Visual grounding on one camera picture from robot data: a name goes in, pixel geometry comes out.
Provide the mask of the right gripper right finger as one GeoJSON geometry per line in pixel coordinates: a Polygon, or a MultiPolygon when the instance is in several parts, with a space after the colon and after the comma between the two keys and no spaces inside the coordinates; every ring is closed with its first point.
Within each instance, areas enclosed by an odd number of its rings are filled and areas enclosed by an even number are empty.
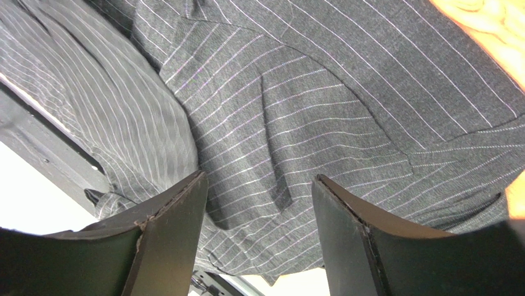
{"type": "Polygon", "coordinates": [[[324,175],[312,202],[332,295],[523,295],[524,221],[465,234],[393,215],[324,175]]]}

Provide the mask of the dark pinstriped long sleeve shirt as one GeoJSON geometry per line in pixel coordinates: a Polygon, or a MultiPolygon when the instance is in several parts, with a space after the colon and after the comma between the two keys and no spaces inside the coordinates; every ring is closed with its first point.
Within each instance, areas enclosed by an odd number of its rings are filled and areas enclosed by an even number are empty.
{"type": "Polygon", "coordinates": [[[195,266],[323,266],[311,180],[418,224],[508,217],[524,92],[429,1],[2,1],[1,80],[102,166],[102,220],[208,175],[195,266]]]}

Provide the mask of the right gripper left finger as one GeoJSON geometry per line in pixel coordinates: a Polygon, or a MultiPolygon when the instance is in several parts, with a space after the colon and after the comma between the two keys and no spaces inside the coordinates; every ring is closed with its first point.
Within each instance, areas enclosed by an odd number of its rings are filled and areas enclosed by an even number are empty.
{"type": "Polygon", "coordinates": [[[80,231],[1,229],[1,294],[187,295],[207,192],[196,171],[80,231]]]}

